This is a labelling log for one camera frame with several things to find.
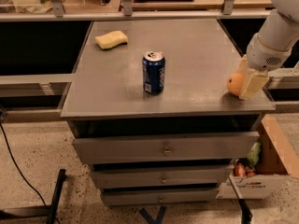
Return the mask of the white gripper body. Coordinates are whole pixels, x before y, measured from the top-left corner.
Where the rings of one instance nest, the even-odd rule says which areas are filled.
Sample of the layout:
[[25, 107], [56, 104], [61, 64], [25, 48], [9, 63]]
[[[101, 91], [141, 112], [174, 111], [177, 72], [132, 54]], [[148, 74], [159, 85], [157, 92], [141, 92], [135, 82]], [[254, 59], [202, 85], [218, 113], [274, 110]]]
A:
[[248, 66], [257, 71], [273, 71], [279, 69], [291, 56], [292, 51], [277, 51], [263, 45], [255, 34], [247, 46]]

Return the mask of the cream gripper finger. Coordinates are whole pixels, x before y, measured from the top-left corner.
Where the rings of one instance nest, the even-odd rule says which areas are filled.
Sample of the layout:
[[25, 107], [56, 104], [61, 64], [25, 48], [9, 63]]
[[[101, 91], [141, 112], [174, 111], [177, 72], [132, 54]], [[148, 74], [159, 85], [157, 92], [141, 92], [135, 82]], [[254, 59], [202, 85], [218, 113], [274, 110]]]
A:
[[257, 72], [247, 72], [241, 92], [239, 94], [240, 99], [249, 99], [254, 96], [269, 80], [267, 74]]
[[247, 56], [244, 55], [242, 58], [241, 58], [241, 61], [240, 61], [240, 64], [237, 68], [237, 71], [238, 72], [241, 72], [241, 73], [245, 73], [249, 70], [249, 66], [248, 66], [248, 59], [247, 59]]

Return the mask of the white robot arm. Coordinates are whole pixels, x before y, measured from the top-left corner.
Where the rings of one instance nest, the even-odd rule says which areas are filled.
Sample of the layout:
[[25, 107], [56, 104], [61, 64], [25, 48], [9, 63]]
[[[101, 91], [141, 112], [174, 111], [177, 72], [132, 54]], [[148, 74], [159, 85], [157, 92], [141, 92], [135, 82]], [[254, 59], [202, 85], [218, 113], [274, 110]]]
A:
[[268, 81], [268, 73], [279, 69], [291, 56], [292, 48], [299, 40], [299, 0], [271, 0], [270, 12], [260, 31], [250, 40], [246, 59], [239, 71], [245, 78], [240, 99], [255, 95]]

